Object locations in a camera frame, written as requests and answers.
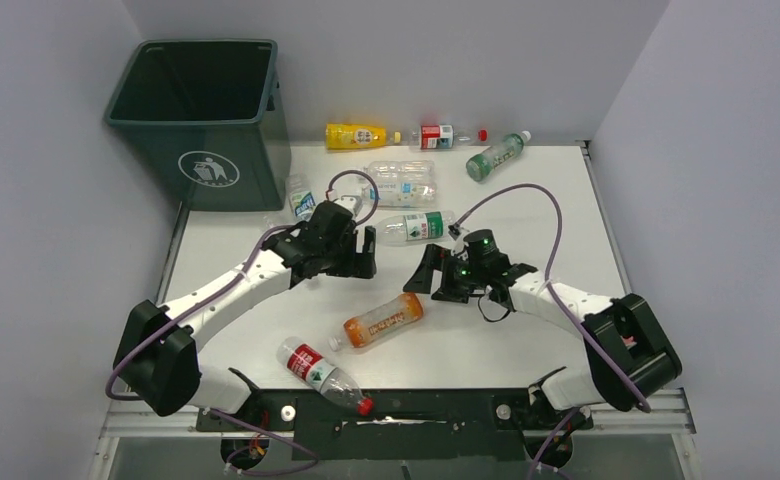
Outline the red label bottle red cap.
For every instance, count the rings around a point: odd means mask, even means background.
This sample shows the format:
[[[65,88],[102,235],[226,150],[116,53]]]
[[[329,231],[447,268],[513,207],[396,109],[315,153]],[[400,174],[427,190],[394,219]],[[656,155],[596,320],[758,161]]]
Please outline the red label bottle red cap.
[[[464,130],[451,124],[420,125],[411,132],[408,145],[418,150],[450,150],[462,146],[483,145],[489,138],[486,129]]]

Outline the clear unlabelled bottle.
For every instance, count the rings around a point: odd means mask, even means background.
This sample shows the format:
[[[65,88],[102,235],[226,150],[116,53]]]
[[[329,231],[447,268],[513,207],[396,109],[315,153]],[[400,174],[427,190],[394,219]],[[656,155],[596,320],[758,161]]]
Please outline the clear unlabelled bottle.
[[[425,182],[433,179],[435,163],[430,160],[373,161],[361,170],[377,183]]]

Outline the orange tea bottle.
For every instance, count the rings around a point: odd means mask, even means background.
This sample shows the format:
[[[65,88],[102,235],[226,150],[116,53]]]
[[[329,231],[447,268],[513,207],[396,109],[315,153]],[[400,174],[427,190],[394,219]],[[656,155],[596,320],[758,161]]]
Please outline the orange tea bottle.
[[[402,293],[391,301],[351,317],[329,336],[332,351],[362,349],[396,330],[421,320],[424,308],[414,293]]]

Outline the aluminium frame rail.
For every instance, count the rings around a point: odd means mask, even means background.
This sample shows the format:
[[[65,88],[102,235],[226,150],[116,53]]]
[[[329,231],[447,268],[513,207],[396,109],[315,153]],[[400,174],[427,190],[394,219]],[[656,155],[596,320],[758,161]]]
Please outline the aluminium frame rail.
[[[638,410],[620,412],[609,406],[592,405],[582,411],[588,413],[594,426],[588,435],[668,435],[685,479],[701,479],[700,457],[696,451],[695,421],[686,391],[682,388],[665,389],[649,398],[650,413]],[[118,442],[123,438],[249,438],[250,431],[218,427],[212,431],[199,429],[198,409],[184,407],[168,417],[159,417],[143,405],[117,404],[109,408],[99,432],[96,455],[99,458],[91,468],[92,479],[105,479],[110,472]]]

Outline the white blue label tea bottle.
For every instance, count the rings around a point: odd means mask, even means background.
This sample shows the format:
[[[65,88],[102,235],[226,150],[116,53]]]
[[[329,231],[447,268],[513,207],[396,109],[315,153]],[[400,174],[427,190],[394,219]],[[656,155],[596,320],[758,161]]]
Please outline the white blue label tea bottle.
[[[367,184],[361,187],[361,194],[379,208],[408,209],[424,208],[436,203],[435,183],[384,182],[374,189]]]

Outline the yellow juice bottle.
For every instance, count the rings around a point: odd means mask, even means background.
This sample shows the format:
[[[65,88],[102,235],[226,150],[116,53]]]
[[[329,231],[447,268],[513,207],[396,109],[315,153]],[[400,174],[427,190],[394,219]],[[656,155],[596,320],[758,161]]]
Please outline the yellow juice bottle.
[[[398,145],[402,134],[384,127],[363,124],[329,123],[325,130],[328,150],[363,150]]]

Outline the red label bottle front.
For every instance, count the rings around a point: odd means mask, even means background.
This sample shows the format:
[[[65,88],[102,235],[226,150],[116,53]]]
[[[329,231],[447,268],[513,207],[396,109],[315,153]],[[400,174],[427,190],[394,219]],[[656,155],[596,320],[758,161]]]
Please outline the red label bottle front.
[[[298,337],[288,337],[278,347],[276,358],[294,377],[332,404],[360,416],[369,415],[374,401],[344,370]]]

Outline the green label bottle green cap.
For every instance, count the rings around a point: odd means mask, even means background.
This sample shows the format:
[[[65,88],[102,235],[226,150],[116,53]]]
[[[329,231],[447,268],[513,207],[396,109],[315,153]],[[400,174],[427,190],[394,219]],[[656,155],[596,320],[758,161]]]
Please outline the green label bottle green cap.
[[[381,220],[374,228],[379,244],[403,247],[444,238],[455,220],[452,210],[415,212]]]

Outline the blue green label water bottle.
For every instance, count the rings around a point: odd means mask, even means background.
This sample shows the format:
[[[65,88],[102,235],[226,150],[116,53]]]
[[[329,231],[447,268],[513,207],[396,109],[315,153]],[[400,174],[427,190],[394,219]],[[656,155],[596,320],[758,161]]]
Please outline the blue green label water bottle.
[[[290,175],[286,180],[289,210],[297,221],[308,221],[316,208],[316,200],[304,174]]]

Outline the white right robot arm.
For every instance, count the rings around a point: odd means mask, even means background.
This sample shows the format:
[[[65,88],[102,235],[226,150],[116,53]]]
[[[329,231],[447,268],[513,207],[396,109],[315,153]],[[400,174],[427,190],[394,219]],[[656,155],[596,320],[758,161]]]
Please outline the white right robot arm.
[[[586,366],[559,367],[530,387],[530,417],[544,427],[586,405],[638,408],[682,373],[677,352],[643,297],[595,295],[553,282],[531,265],[512,262],[489,229],[466,234],[454,249],[427,245],[403,290],[454,303],[486,298],[581,340]]]

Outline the green tinted bottle white cap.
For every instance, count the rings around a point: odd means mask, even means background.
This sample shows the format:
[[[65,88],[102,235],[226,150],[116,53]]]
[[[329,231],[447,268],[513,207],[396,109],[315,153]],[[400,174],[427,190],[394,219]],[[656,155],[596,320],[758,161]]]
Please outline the green tinted bottle white cap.
[[[518,157],[531,139],[527,130],[505,135],[487,149],[469,158],[465,164],[467,175],[475,182],[485,181],[507,161]]]

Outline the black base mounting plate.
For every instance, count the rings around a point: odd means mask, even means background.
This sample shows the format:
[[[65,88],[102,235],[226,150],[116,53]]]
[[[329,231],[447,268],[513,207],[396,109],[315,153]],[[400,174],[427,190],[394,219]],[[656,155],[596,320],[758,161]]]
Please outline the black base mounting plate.
[[[525,387],[489,389],[370,390],[374,407],[359,415],[307,389],[263,390],[236,418],[290,433],[302,450],[322,460],[443,460],[492,457],[521,461],[527,446],[563,419]]]

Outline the dark green trash bin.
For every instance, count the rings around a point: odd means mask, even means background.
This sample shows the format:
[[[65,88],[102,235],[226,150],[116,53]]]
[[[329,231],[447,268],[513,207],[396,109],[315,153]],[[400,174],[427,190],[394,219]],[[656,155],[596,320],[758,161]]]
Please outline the dark green trash bin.
[[[106,124],[185,207],[284,207],[291,148],[269,39],[153,40],[132,54]]]

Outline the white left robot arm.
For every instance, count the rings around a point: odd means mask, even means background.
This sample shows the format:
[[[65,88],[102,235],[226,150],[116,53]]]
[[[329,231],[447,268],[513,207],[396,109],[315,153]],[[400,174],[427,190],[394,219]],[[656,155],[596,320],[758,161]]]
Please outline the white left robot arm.
[[[265,232],[248,258],[180,298],[149,300],[129,313],[105,391],[144,401],[161,417],[185,406],[238,412],[252,389],[227,368],[203,366],[199,354],[221,330],[265,300],[318,275],[371,279],[377,232],[339,201],[319,204],[307,221]]]

